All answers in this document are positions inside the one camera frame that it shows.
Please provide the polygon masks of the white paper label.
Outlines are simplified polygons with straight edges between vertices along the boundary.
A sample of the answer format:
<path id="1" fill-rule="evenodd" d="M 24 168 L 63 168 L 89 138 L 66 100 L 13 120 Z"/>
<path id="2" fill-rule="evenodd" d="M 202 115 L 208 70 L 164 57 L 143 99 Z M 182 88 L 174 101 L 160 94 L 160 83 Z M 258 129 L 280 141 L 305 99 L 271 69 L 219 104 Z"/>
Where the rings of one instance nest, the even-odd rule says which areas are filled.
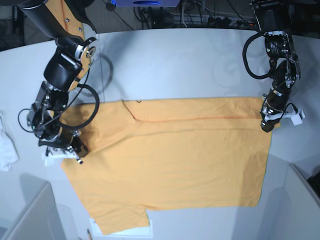
<path id="1" fill-rule="evenodd" d="M 149 221 L 149 226 L 135 227 L 110 234 L 103 234 L 100 227 L 93 218 L 89 219 L 92 233 L 94 236 L 103 238 L 122 238 L 122 239 L 152 239 L 153 234 L 153 222 Z"/>

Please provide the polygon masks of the white cloth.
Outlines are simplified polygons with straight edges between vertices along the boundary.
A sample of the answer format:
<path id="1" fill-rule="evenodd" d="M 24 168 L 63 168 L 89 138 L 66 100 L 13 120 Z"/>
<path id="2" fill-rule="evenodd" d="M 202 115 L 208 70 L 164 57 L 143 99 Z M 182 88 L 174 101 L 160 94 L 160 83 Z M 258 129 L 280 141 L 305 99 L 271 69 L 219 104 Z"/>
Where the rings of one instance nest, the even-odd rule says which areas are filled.
<path id="1" fill-rule="evenodd" d="M 5 131 L 4 115 L 0 113 L 0 170 L 10 172 L 13 164 L 19 160 L 16 147 Z"/>

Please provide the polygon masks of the grey box right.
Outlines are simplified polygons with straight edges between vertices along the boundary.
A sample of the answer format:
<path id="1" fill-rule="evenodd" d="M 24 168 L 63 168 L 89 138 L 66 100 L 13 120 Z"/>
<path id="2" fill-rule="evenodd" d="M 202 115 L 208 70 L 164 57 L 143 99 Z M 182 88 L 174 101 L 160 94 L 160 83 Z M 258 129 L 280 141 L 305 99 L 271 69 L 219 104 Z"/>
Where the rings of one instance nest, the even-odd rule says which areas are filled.
<path id="1" fill-rule="evenodd" d="M 264 214 L 266 240 L 318 240 L 320 199 L 291 164 L 284 185 L 271 192 Z"/>

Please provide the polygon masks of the black keyboard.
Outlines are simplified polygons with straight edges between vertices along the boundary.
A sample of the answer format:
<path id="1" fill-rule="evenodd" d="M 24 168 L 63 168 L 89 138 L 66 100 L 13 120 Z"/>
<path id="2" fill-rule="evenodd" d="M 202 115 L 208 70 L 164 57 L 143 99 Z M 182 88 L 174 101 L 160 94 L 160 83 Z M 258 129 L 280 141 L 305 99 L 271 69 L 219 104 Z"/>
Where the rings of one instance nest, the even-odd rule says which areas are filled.
<path id="1" fill-rule="evenodd" d="M 316 193 L 316 195 L 320 198 L 320 174 L 311 176 L 307 181 Z"/>

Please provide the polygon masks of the blue grey device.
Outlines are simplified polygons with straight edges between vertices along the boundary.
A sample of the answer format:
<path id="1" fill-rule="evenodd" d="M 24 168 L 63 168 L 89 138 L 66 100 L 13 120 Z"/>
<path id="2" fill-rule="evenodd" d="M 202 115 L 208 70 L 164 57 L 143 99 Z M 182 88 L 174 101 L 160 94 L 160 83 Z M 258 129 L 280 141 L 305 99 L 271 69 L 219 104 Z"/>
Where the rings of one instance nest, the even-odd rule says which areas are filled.
<path id="1" fill-rule="evenodd" d="M 180 0 L 115 0 L 118 7 L 176 7 Z"/>

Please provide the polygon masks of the grey box left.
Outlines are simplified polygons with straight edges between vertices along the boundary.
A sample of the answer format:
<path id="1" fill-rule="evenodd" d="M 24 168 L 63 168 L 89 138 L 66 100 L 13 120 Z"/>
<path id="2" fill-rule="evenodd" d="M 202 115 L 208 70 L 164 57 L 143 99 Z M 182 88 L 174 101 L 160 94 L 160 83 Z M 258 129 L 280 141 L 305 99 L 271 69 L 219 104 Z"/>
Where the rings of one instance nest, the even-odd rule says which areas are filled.
<path id="1" fill-rule="evenodd" d="M 2 240 L 65 240 L 66 238 L 49 182 L 40 187 L 1 236 Z"/>

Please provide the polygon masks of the orange T-shirt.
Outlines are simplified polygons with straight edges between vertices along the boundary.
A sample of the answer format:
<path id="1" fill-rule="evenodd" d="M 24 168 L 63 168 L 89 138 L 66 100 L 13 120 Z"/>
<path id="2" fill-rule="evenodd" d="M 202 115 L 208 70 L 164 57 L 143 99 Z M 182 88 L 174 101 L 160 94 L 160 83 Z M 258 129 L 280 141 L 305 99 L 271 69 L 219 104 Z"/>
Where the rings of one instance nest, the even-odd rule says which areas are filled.
<path id="1" fill-rule="evenodd" d="M 81 130 L 83 163 L 61 168 L 104 234 L 149 224 L 147 211 L 255 207 L 270 133 L 258 97 L 105 102 Z"/>

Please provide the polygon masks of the grey box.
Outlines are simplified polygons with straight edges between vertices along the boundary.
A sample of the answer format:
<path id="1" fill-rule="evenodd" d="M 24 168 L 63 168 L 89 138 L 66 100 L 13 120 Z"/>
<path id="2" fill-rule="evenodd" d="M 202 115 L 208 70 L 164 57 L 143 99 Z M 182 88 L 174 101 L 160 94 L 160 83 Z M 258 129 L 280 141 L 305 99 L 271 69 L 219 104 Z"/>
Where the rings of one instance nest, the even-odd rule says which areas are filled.
<path id="1" fill-rule="evenodd" d="M 2 240 L 65 240 L 66 238 L 49 182 L 40 187 L 1 236 Z"/>
<path id="2" fill-rule="evenodd" d="M 266 240 L 318 240 L 320 199 L 291 164 L 284 185 L 271 192 L 264 214 Z"/>

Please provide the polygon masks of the pencil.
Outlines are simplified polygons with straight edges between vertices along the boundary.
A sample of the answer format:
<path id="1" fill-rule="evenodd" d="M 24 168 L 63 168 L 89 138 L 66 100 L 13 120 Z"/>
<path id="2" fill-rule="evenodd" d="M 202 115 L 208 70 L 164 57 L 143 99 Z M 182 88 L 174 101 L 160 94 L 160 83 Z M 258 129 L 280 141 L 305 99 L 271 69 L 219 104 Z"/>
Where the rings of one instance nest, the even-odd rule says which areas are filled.
<path id="1" fill-rule="evenodd" d="M 89 240 L 93 240 L 93 237 L 92 237 L 91 232 L 90 232 L 89 229 L 87 229 L 87 235 L 88 235 L 88 239 Z"/>

